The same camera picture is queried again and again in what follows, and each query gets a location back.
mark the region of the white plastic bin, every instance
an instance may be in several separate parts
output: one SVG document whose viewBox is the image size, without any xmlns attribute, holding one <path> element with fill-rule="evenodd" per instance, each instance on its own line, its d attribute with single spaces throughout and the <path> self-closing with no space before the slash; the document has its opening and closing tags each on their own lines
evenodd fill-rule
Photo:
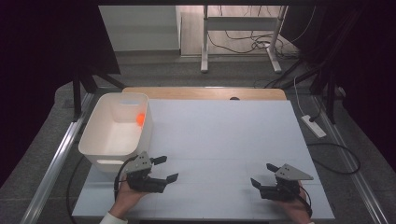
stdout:
<svg viewBox="0 0 396 224">
<path fill-rule="evenodd" d="M 144 114 L 143 125 L 136 117 Z M 103 172 L 117 172 L 122 164 L 149 151 L 152 130 L 149 98 L 143 93 L 103 95 L 88 120 L 78 150 Z"/>
</svg>

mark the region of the white tabletop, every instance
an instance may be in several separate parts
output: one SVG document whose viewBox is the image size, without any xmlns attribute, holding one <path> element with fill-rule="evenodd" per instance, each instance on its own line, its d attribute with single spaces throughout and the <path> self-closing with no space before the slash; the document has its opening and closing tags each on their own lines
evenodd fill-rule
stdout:
<svg viewBox="0 0 396 224">
<path fill-rule="evenodd" d="M 332 219 L 317 171 L 289 101 L 149 100 L 154 126 L 150 157 L 167 156 L 151 177 L 179 173 L 164 193 L 145 196 L 130 211 L 137 219 L 280 220 L 277 205 L 261 198 L 250 178 L 276 184 L 266 163 L 290 164 L 314 180 L 313 219 Z M 102 217 L 114 203 L 115 174 L 91 168 L 73 216 Z"/>
</svg>

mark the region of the cable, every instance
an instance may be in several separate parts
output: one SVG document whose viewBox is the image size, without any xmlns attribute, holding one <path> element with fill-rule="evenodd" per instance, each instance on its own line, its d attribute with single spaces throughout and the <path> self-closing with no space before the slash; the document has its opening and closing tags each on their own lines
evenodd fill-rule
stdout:
<svg viewBox="0 0 396 224">
<path fill-rule="evenodd" d="M 212 43 L 212 45 L 214 45 L 215 47 L 218 47 L 218 48 L 221 48 L 221 49 L 227 49 L 227 50 L 232 51 L 234 53 L 249 53 L 249 52 L 255 50 L 255 49 L 250 49 L 248 51 L 236 51 L 236 50 L 229 49 L 229 48 L 226 48 L 226 47 L 223 47 L 223 46 L 220 46 L 220 45 L 216 45 L 215 43 L 213 43 L 212 39 L 210 38 L 210 34 L 209 33 L 207 34 L 207 37 L 209 37 L 210 43 Z"/>
<path fill-rule="evenodd" d="M 269 36 L 259 36 L 256 39 L 252 38 L 253 43 L 251 44 L 251 47 L 253 49 L 268 49 L 270 41 L 259 41 L 260 38 L 264 38 L 264 37 L 269 37 Z"/>
<path fill-rule="evenodd" d="M 321 69 L 319 69 L 318 78 L 319 78 L 318 82 L 320 83 Z M 317 115 L 315 115 L 314 117 L 311 117 L 311 118 L 309 119 L 309 121 L 311 121 L 311 122 L 314 122 L 315 119 L 317 119 L 317 118 L 320 116 L 320 114 L 321 114 L 321 108 L 322 108 L 322 106 L 323 106 L 323 91 L 320 93 L 320 99 L 322 100 L 322 103 L 318 106 L 318 107 L 319 107 L 319 112 L 318 112 Z"/>
<path fill-rule="evenodd" d="M 307 146 L 308 146 L 308 147 L 314 147 L 314 146 L 335 146 L 335 147 L 340 147 L 340 148 L 344 149 L 344 150 L 347 151 L 350 155 L 352 155 L 352 156 L 354 157 L 356 163 L 358 164 L 358 167 L 357 167 L 354 171 L 352 171 L 352 172 L 341 172 L 341 171 L 336 171 L 336 170 L 334 170 L 333 168 L 330 168 L 329 166 L 323 164 L 322 162 L 317 161 L 317 160 L 315 160 L 315 159 L 312 158 L 312 161 L 313 161 L 313 162 L 315 162 L 315 163 L 321 165 L 323 168 L 325 168 L 325 169 L 327 169 L 327 170 L 329 170 L 329 171 L 332 171 L 332 172 L 334 172 L 334 173 L 336 173 L 336 174 L 339 174 L 339 175 L 354 175 L 354 174 L 356 174 L 356 173 L 361 169 L 361 161 L 359 160 L 358 156 L 357 156 L 355 153 L 353 153 L 353 152 L 352 152 L 349 148 L 347 148 L 347 147 L 344 147 L 344 146 L 341 146 L 341 145 L 338 145 L 338 144 L 335 144 L 335 143 L 311 143 L 311 144 L 307 144 Z"/>
<path fill-rule="evenodd" d="M 304 205 L 305 210 L 306 210 L 306 213 L 308 213 L 309 217 L 312 217 L 312 208 L 311 208 L 311 204 L 308 204 L 308 203 L 306 202 L 306 200 L 305 200 L 303 197 L 300 196 L 300 194 L 294 192 L 293 190 L 290 190 L 288 187 L 286 187 L 286 186 L 281 186 L 281 188 L 282 188 L 283 190 L 287 191 L 288 193 L 292 194 L 298 201 L 300 201 L 300 202 Z M 311 197 L 309 196 L 308 193 L 307 193 L 307 196 L 308 196 L 308 198 L 309 198 L 309 202 L 311 203 Z"/>
<path fill-rule="evenodd" d="M 121 168 L 119 169 L 119 172 L 117 173 L 116 178 L 114 178 L 114 201 L 117 199 L 117 195 L 119 194 L 119 183 L 121 182 L 120 176 L 121 176 L 121 172 L 122 172 L 123 168 L 126 166 L 126 164 L 128 164 L 128 162 L 134 161 L 134 159 L 136 159 L 136 158 L 137 158 L 137 155 L 126 160 L 122 164 Z"/>
<path fill-rule="evenodd" d="M 294 69 L 296 69 L 301 63 L 303 62 L 303 59 L 299 59 L 297 62 L 295 62 L 288 70 L 286 70 L 281 77 L 277 78 L 274 80 L 274 84 L 272 85 L 272 88 L 275 87 L 275 84 L 285 78 L 286 76 L 288 76 L 292 71 L 294 71 Z"/>
<path fill-rule="evenodd" d="M 305 192 L 305 194 L 306 194 L 306 196 L 308 197 L 308 200 L 309 200 L 309 206 L 312 207 L 311 196 L 309 196 L 308 191 L 306 191 L 306 189 L 303 188 L 302 186 L 300 186 L 300 189 L 302 189 Z"/>
<path fill-rule="evenodd" d="M 303 116 L 305 116 L 305 113 L 304 113 L 304 111 L 301 109 L 301 106 L 300 106 L 300 100 L 298 99 L 298 92 L 297 92 L 297 87 L 296 87 L 296 78 L 297 78 L 297 76 L 294 77 L 294 90 L 296 91 L 297 105 L 298 105 L 298 107 L 300 108 L 300 111 L 301 111 L 301 113 L 303 114 Z"/>
<path fill-rule="evenodd" d="M 268 15 L 270 15 L 270 17 L 272 17 L 271 12 L 270 12 L 270 9 L 268 8 L 268 6 L 266 6 L 266 7 L 267 7 Z"/>
<path fill-rule="evenodd" d="M 225 34 L 227 34 L 228 38 L 234 39 L 234 40 L 251 39 L 252 37 L 271 37 L 272 36 L 272 35 L 251 35 L 251 36 L 245 36 L 245 37 L 231 37 L 231 36 L 228 35 L 227 31 L 225 31 Z"/>
<path fill-rule="evenodd" d="M 309 22 L 308 22 L 308 24 L 306 25 L 304 31 L 303 31 L 297 38 L 295 38 L 295 39 L 289 41 L 290 43 L 293 43 L 294 41 L 298 40 L 301 36 L 303 36 L 303 34 L 305 34 L 306 30 L 308 29 L 309 25 L 310 25 L 311 22 L 312 22 L 312 19 L 314 18 L 314 15 L 315 15 L 315 11 L 316 11 L 316 10 L 317 10 L 317 7 L 314 7 L 314 10 L 312 11 L 311 19 L 309 19 Z"/>
<path fill-rule="evenodd" d="M 326 36 L 326 38 L 321 42 L 319 46 L 316 46 L 315 48 L 309 50 L 308 52 L 305 52 L 303 56 L 309 55 L 314 53 L 317 50 L 323 49 L 325 44 L 331 40 L 331 38 L 337 34 L 337 31 L 347 22 L 348 20 L 348 15 L 345 15 L 343 19 L 341 19 L 340 23 L 334 28 L 334 30 Z"/>
<path fill-rule="evenodd" d="M 268 82 L 268 83 L 263 87 L 263 89 L 267 89 L 272 83 L 274 83 L 274 84 L 272 85 L 272 88 L 273 88 L 273 87 L 275 86 L 275 84 L 276 84 L 280 79 L 282 79 L 283 77 L 287 76 L 287 75 L 288 75 L 292 70 L 294 70 L 295 67 L 297 67 L 301 62 L 302 62 L 301 60 L 299 60 L 298 62 L 296 62 L 296 63 L 295 63 L 294 65 L 292 65 L 291 68 L 289 68 L 281 77 L 276 78 L 276 79 L 274 79 L 274 80 Z M 257 80 L 255 80 L 254 83 L 253 83 L 253 87 L 254 87 L 255 89 L 256 89 L 256 82 L 261 81 L 261 80 L 267 81 L 266 79 L 257 79 Z"/>
<path fill-rule="evenodd" d="M 76 167 L 73 170 L 73 173 L 71 174 L 70 178 L 69 178 L 69 183 L 67 184 L 67 189 L 66 189 L 66 208 L 67 208 L 67 214 L 69 215 L 70 220 L 74 223 L 77 224 L 76 220 L 74 219 L 74 217 L 72 216 L 72 209 L 70 208 L 70 199 L 69 199 L 69 194 L 70 194 L 70 186 L 72 185 L 72 181 L 74 178 L 74 175 L 76 174 L 76 170 L 79 167 L 79 164 L 82 162 L 82 159 L 84 158 L 84 156 L 81 156 L 81 158 L 79 159 Z"/>
<path fill-rule="evenodd" d="M 259 7 L 259 13 L 257 13 L 257 16 L 260 16 L 261 11 L 262 11 L 262 6 Z"/>
<path fill-rule="evenodd" d="M 221 8 L 221 6 L 218 6 L 218 12 L 219 12 L 220 16 L 222 16 L 222 8 Z"/>
<path fill-rule="evenodd" d="M 281 43 L 281 46 L 278 48 L 275 48 L 275 54 L 277 58 L 281 58 L 281 59 L 300 59 L 301 55 L 300 55 L 300 51 L 296 50 L 295 52 L 289 53 L 290 56 L 286 55 L 285 53 L 283 53 L 283 48 L 286 46 L 282 40 L 278 39 L 278 41 Z"/>
<path fill-rule="evenodd" d="M 248 14 L 250 7 L 251 6 L 247 6 L 247 12 L 244 14 L 244 16 L 246 16 Z"/>
<path fill-rule="evenodd" d="M 254 88 L 254 89 L 257 89 L 257 88 L 258 88 L 258 87 L 256 86 L 256 83 L 259 82 L 259 81 L 270 81 L 270 80 L 263 79 L 263 78 L 262 78 L 262 79 L 257 79 L 257 80 L 255 80 L 255 81 L 253 82 L 253 88 Z"/>
</svg>

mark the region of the hand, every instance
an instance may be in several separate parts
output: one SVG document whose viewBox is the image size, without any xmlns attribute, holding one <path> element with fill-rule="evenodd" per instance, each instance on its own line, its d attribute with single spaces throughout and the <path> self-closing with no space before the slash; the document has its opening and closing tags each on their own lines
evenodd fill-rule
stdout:
<svg viewBox="0 0 396 224">
<path fill-rule="evenodd" d="M 118 196 L 109 213 L 113 217 L 124 219 L 128 211 L 133 208 L 140 199 L 147 195 L 147 192 L 139 192 L 134 189 L 130 189 L 126 182 L 126 176 L 124 176 L 120 182 L 120 189 Z"/>
<path fill-rule="evenodd" d="M 300 190 L 300 196 L 306 200 L 306 195 L 303 190 Z M 308 224 L 311 222 L 311 218 L 309 217 L 308 213 L 306 212 L 305 206 L 302 202 L 294 199 L 291 202 L 281 202 L 281 201 L 274 201 L 279 206 L 285 210 L 286 214 L 291 218 L 294 223 L 297 224 Z"/>
</svg>

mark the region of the white wall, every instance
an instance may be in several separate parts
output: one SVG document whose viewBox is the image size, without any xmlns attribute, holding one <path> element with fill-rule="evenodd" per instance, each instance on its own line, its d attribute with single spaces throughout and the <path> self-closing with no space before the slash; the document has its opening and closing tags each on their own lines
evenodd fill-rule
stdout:
<svg viewBox="0 0 396 224">
<path fill-rule="evenodd" d="M 114 51 L 179 49 L 177 7 L 99 7 Z"/>
</svg>

